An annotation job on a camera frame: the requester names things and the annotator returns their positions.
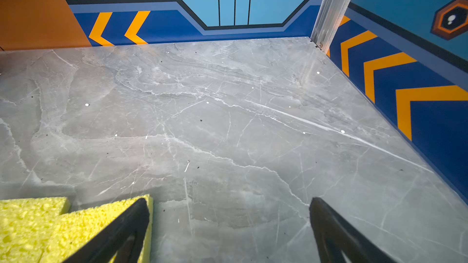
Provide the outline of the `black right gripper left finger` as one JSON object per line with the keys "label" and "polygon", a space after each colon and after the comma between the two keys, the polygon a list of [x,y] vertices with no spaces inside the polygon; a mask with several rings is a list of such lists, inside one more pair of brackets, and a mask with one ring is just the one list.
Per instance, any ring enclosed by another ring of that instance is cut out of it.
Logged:
{"label": "black right gripper left finger", "polygon": [[147,201],[138,199],[90,242],[65,259],[66,263],[136,263],[150,222]]}

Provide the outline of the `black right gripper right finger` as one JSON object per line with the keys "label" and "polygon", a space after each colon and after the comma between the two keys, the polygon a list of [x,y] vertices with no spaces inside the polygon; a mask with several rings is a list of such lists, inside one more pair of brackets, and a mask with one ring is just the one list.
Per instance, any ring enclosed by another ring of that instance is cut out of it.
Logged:
{"label": "black right gripper right finger", "polygon": [[320,197],[312,198],[310,222],[322,263],[393,263]]}

